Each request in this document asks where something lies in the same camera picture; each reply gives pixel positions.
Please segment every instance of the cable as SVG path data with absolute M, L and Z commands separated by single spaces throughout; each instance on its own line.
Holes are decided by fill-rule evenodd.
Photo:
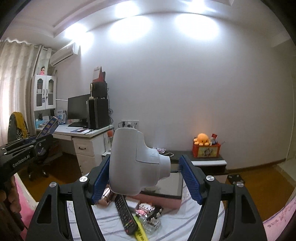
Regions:
M 112 119 L 112 117 L 111 117 L 111 115 L 113 114 L 113 110 L 112 109 L 110 109 L 110 99 L 109 99 L 109 95 L 108 95 L 108 93 L 107 93 L 107 97 L 108 97 L 108 114 L 109 114 L 109 129 L 110 129 L 110 124 L 112 124 L 114 121 L 113 121 L 113 119 Z
M 124 121 L 118 123 L 118 128 L 120 128 L 119 124 L 122 124 L 122 127 L 123 127 Z

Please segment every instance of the yellow highlighter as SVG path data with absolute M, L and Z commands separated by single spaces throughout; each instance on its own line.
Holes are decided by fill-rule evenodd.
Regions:
M 139 227 L 138 230 L 135 232 L 136 239 L 138 241 L 149 241 L 147 236 L 146 236 L 146 233 L 145 233 L 145 231 L 143 229 L 143 226 L 139 221 L 139 219 L 136 216 L 134 216 L 134 219 L 135 219 L 135 221 L 136 221 L 136 223 L 137 223 L 137 225 Z

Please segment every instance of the remote control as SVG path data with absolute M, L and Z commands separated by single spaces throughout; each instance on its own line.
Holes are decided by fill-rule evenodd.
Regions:
M 115 205 L 123 224 L 124 230 L 128 235 L 133 235 L 138 230 L 138 225 L 133 218 L 123 195 L 117 194 Z

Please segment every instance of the computer monitor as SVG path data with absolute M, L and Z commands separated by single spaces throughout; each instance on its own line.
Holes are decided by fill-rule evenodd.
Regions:
M 68 112 L 67 119 L 81 119 L 82 124 L 71 124 L 71 126 L 83 127 L 87 125 L 87 105 L 86 102 L 91 95 L 80 95 L 68 98 Z

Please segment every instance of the metal screw cap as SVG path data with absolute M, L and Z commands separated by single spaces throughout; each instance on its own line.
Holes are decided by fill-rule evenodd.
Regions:
M 57 185 L 56 182 L 51 182 L 51 183 L 49 184 L 49 186 L 50 186 L 51 188 L 54 188 L 56 185 Z
M 238 186 L 239 188 L 242 188 L 242 187 L 244 186 L 244 184 L 243 184 L 242 182 L 237 182 L 237 186 Z
M 208 176 L 206 177 L 206 179 L 207 179 L 209 182 L 212 182 L 212 181 L 215 180 L 215 178 L 214 178 L 213 176 L 211 176 L 211 175 L 208 175 Z
M 82 176 L 81 178 L 79 178 L 79 181 L 86 182 L 87 181 L 87 177 L 86 176 Z

